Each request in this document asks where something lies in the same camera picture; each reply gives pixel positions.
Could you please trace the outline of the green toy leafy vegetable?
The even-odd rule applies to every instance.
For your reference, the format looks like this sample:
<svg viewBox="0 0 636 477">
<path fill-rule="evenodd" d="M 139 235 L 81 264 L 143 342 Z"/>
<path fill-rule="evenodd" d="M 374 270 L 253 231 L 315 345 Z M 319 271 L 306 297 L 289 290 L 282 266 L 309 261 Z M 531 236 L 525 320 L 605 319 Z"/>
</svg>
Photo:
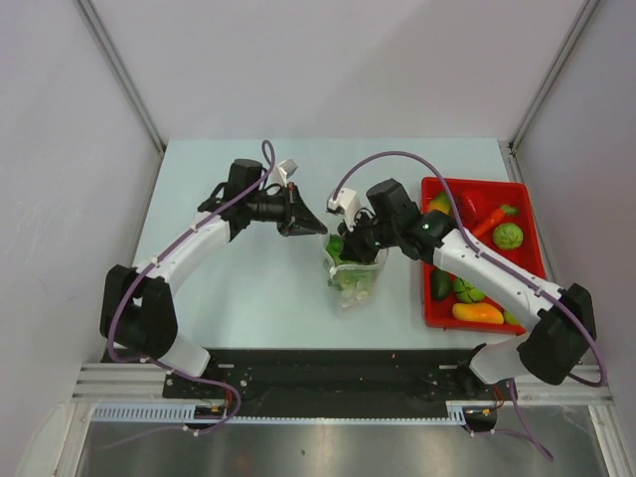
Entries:
<svg viewBox="0 0 636 477">
<path fill-rule="evenodd" d="M 344 243 L 340 236 L 329 235 L 326 241 L 325 250 L 327 254 L 331 257 L 331 259 L 333 260 L 336 266 L 338 266 L 339 264 L 343 262 L 343 259 L 341 258 L 341 253 L 343 251 L 343 248 L 344 248 Z"/>
</svg>

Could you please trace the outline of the clear polka-dot zip bag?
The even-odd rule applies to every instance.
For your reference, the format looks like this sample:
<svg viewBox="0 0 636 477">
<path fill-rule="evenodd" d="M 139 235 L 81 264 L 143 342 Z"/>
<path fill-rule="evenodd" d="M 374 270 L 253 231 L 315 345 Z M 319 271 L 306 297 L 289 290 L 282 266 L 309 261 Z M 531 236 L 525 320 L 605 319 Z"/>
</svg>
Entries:
<svg viewBox="0 0 636 477">
<path fill-rule="evenodd" d="M 385 249 L 381 250 L 376 260 L 370 264 L 343 260 L 336 266 L 325 250 L 328 237 L 329 235 L 323 239 L 322 243 L 322 264 L 331 300 L 340 311 L 359 308 L 374 296 L 389 252 Z"/>
</svg>

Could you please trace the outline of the dark green toy avocado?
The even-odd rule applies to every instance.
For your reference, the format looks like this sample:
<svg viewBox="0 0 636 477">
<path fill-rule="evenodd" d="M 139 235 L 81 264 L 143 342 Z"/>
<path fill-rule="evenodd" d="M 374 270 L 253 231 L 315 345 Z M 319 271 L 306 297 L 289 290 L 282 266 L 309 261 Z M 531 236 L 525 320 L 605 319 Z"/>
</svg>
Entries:
<svg viewBox="0 0 636 477">
<path fill-rule="evenodd" d="M 452 291 L 452 279 L 449 273 L 434 268 L 429 275 L 430 296 L 434 301 L 443 301 Z"/>
</svg>

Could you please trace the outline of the red toy bell pepper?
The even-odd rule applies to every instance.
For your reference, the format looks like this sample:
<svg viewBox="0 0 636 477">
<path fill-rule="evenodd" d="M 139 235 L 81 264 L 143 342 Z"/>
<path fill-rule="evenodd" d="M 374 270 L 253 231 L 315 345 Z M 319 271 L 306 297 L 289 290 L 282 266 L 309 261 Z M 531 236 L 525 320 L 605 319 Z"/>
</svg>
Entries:
<svg viewBox="0 0 636 477">
<path fill-rule="evenodd" d="M 460 216 L 468 223 L 481 221 L 487 214 L 485 197 L 478 190 L 466 190 L 457 197 Z"/>
</svg>

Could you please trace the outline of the orange toy carrot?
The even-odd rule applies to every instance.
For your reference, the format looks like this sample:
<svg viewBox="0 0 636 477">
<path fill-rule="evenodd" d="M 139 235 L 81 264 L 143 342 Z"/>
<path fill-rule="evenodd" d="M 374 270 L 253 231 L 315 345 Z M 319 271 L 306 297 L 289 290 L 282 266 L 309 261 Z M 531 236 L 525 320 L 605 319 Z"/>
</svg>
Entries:
<svg viewBox="0 0 636 477">
<path fill-rule="evenodd" d="M 497 226 L 503 223 L 508 217 L 513 217 L 518 213 L 516 207 L 510 205 L 501 205 L 491 213 L 487 215 L 481 222 L 479 222 L 471 231 L 472 235 L 477 239 L 493 230 Z"/>
</svg>

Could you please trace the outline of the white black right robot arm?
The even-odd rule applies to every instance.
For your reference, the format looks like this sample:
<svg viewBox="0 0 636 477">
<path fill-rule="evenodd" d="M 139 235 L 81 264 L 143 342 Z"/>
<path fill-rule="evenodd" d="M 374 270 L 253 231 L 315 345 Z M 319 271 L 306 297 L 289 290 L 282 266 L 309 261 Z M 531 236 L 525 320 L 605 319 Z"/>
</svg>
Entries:
<svg viewBox="0 0 636 477">
<path fill-rule="evenodd" d="M 506 379 L 532 375 L 558 386 L 571 377 L 595 343 L 590 292 L 574 283 L 563 288 L 540 278 L 495 252 L 461 228 L 457 216 L 423 212 L 401 183 L 388 179 L 371 188 L 372 211 L 363 210 L 358 194 L 334 192 L 328 212 L 343 216 L 338 232 L 352 259 L 370 261 L 382 249 L 467 280 L 525 329 L 525 334 L 475 348 L 458 367 L 458 386 L 469 398 L 482 398 Z"/>
</svg>

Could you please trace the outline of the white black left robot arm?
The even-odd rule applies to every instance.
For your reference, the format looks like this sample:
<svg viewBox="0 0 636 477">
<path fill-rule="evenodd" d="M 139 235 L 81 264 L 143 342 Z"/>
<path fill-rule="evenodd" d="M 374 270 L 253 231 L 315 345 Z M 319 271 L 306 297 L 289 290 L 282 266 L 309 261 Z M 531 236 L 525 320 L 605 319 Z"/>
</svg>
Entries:
<svg viewBox="0 0 636 477">
<path fill-rule="evenodd" d="M 226 181 L 199 205 L 190 227 L 166 250 L 108 272 L 100 335 L 111 345 L 186 374 L 184 383 L 196 396 L 212 395 L 220 374 L 208 366 L 210 353 L 180 333 L 174 296 L 205 258 L 253 222 L 274 223 L 284 237 L 326 234 L 290 179 L 296 168 L 292 160 L 269 167 L 235 160 Z"/>
</svg>

